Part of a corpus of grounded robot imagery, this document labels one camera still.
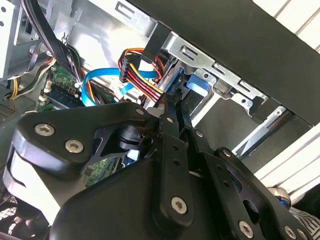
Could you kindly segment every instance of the yellow power wire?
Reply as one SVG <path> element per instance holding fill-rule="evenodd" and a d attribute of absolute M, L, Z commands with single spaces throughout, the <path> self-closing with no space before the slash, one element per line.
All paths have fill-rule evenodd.
<path fill-rule="evenodd" d="M 127 55 L 129 52 L 131 51 L 143 51 L 144 48 L 141 48 L 141 47 L 135 47 L 135 48 L 128 48 L 125 52 L 124 52 L 124 55 Z"/>
<path fill-rule="evenodd" d="M 13 79 L 13 90 L 12 90 L 12 95 L 10 99 L 13 99 L 17 93 L 18 93 L 18 79 L 15 78 Z"/>
<path fill-rule="evenodd" d="M 135 65 L 133 65 L 132 63 L 130 63 L 130 67 L 132 68 L 132 70 L 135 72 L 135 74 L 137 74 L 139 76 L 139 78 L 141 78 L 146 84 L 148 84 L 151 88 L 153 88 L 154 90 L 158 91 L 159 93 L 163 94 L 164 91 L 162 91 L 161 89 L 157 88 L 155 85 L 151 84 L 147 79 L 145 79 L 140 73 L 139 71 L 136 69 Z"/>
<path fill-rule="evenodd" d="M 89 94 L 90 94 L 90 96 L 91 96 L 91 98 L 92 98 L 92 101 L 96 102 L 96 101 L 95 101 L 95 98 L 94 98 L 94 93 L 93 93 L 92 88 L 91 88 L 91 84 L 88 83 L 87 86 L 88 86 Z"/>
<path fill-rule="evenodd" d="M 131 81 L 130 78 L 127 77 L 126 80 L 127 80 L 129 83 L 131 83 L 136 89 L 140 90 L 141 92 L 143 91 L 143 90 L 141 89 L 141 87 L 139 87 L 139 86 L 136 85 L 133 81 Z M 144 93 L 144 95 L 145 95 L 148 99 L 150 99 L 152 102 L 155 103 L 155 100 L 153 100 L 152 97 L 149 96 L 149 94 Z"/>

